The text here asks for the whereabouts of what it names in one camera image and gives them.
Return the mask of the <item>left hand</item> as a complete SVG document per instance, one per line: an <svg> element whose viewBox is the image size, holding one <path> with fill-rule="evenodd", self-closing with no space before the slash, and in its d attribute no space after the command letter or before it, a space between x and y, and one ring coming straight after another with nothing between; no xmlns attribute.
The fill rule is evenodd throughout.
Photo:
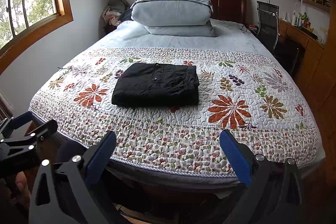
<svg viewBox="0 0 336 224"><path fill-rule="evenodd" d="M26 209L30 207L31 193L27 184L27 178L24 172L19 172L15 178L15 187L19 193L15 194L15 200ZM11 190L7 187L6 181L1 178L1 205L11 203Z"/></svg>

